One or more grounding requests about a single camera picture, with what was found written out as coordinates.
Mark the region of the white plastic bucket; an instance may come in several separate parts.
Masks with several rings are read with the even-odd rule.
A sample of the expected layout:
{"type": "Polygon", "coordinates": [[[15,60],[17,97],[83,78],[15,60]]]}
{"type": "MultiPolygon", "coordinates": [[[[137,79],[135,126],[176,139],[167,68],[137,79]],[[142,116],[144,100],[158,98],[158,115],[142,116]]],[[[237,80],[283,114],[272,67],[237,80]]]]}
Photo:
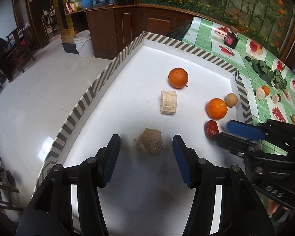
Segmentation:
{"type": "Polygon", "coordinates": [[[91,42],[91,35],[89,30],[84,30],[73,37],[76,45],[76,50],[82,59],[88,59],[94,55],[93,45],[91,42]]]}

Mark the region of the dark wooden chair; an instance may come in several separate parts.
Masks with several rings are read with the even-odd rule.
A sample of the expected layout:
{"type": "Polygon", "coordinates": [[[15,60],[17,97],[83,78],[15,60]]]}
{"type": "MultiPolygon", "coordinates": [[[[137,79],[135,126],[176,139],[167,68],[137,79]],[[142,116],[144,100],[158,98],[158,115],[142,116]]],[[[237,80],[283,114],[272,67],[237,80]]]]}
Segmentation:
{"type": "Polygon", "coordinates": [[[30,61],[36,61],[30,49],[28,40],[22,28],[15,28],[7,37],[9,51],[8,58],[15,64],[19,72],[25,72],[24,66],[30,61]]]}

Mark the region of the brown fuzzy rice ball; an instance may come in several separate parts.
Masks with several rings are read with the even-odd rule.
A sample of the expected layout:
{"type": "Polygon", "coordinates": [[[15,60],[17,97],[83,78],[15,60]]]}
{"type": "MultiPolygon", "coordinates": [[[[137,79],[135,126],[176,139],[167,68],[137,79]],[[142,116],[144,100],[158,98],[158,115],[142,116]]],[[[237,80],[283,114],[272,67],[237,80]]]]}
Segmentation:
{"type": "Polygon", "coordinates": [[[146,128],[134,139],[140,153],[146,156],[155,156],[163,150],[161,131],[146,128]]]}

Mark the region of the white tray with striped rim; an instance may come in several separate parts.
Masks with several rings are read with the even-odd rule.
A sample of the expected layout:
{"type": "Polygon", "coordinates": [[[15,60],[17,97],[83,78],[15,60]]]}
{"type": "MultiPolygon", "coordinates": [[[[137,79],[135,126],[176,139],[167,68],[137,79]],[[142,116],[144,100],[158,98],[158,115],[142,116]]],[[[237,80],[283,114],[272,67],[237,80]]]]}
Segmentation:
{"type": "Polygon", "coordinates": [[[252,123],[239,71],[226,61],[181,41],[143,32],[126,46],[87,88],[61,126],[38,176],[41,184],[53,165],[80,164],[104,147],[113,134],[121,149],[108,185],[99,189],[110,235],[181,235],[195,191],[183,182],[172,139],[180,135],[197,155],[220,167],[243,161],[207,140],[207,103],[237,95],[237,105],[217,122],[252,123]],[[169,85],[168,74],[183,68],[189,81],[169,85]],[[161,91],[175,91],[175,114],[160,111],[161,91]],[[146,128],[161,131],[163,150],[139,152],[134,141],[146,128]]]}

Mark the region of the wooden cabinet counter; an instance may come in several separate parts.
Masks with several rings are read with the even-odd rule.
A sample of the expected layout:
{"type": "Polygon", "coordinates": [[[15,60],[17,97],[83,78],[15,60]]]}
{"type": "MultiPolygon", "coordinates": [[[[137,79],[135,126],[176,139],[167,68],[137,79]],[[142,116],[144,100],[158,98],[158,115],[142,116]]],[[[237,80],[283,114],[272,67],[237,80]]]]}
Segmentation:
{"type": "Polygon", "coordinates": [[[165,36],[193,15],[177,8],[153,4],[112,5],[86,11],[94,55],[112,60],[142,32],[165,36]]]}

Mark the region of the green leafy vegetable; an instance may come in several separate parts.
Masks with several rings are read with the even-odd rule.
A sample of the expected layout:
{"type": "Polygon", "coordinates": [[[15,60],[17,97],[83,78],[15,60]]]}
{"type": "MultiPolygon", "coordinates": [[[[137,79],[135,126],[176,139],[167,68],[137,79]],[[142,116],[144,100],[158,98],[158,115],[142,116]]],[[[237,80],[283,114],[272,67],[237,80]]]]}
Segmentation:
{"type": "Polygon", "coordinates": [[[281,71],[278,69],[272,70],[269,65],[263,60],[252,59],[252,68],[268,85],[284,91],[287,88],[287,81],[283,79],[281,71]]]}

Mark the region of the green checkered fruit tablecloth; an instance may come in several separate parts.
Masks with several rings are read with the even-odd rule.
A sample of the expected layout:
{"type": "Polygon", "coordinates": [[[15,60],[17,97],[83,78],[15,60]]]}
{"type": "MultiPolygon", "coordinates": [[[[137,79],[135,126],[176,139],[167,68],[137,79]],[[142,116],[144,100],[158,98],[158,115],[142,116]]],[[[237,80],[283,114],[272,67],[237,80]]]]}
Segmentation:
{"type": "Polygon", "coordinates": [[[250,105],[253,124],[275,119],[289,124],[295,123],[295,76],[283,62],[265,48],[259,48],[250,38],[238,33],[239,41],[235,49],[229,48],[224,43],[227,28],[209,20],[194,17],[191,27],[183,37],[183,42],[196,46],[206,52],[221,58],[237,68],[240,73],[247,99],[250,105]],[[287,81],[287,88],[282,91],[268,85],[270,93],[264,100],[258,100],[255,90],[267,85],[252,68],[252,64],[245,58],[263,60],[272,70],[281,71],[283,79],[287,81]],[[281,102],[273,103],[271,97],[281,95],[281,102]]]}

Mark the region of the large orange tangerine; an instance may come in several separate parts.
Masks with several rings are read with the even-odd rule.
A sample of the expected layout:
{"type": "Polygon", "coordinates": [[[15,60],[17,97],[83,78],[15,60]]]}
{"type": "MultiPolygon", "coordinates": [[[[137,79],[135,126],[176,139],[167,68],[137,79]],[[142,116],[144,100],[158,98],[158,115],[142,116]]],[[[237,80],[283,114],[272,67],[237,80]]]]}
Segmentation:
{"type": "Polygon", "coordinates": [[[228,106],[222,99],[214,98],[208,102],[206,112],[211,119],[220,120],[226,116],[228,106]]]}

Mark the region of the brown longan fruit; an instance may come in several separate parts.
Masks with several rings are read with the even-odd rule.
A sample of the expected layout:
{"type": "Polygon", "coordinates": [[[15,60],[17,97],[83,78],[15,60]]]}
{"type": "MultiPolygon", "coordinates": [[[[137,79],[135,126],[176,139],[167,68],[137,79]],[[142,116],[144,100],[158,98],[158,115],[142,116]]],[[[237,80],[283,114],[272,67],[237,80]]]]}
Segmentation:
{"type": "Polygon", "coordinates": [[[225,102],[228,105],[228,107],[232,108],[237,105],[238,98],[234,93],[229,93],[225,98],[225,102]]]}

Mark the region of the person in dark jacket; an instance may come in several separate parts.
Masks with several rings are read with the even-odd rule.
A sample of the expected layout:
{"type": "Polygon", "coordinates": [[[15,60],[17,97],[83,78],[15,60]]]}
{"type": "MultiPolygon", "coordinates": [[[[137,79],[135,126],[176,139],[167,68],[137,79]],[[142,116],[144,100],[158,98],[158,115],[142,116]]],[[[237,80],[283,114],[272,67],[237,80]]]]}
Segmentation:
{"type": "Polygon", "coordinates": [[[13,81],[10,65],[6,55],[7,42],[0,37],[0,71],[3,73],[8,82],[13,81]]]}

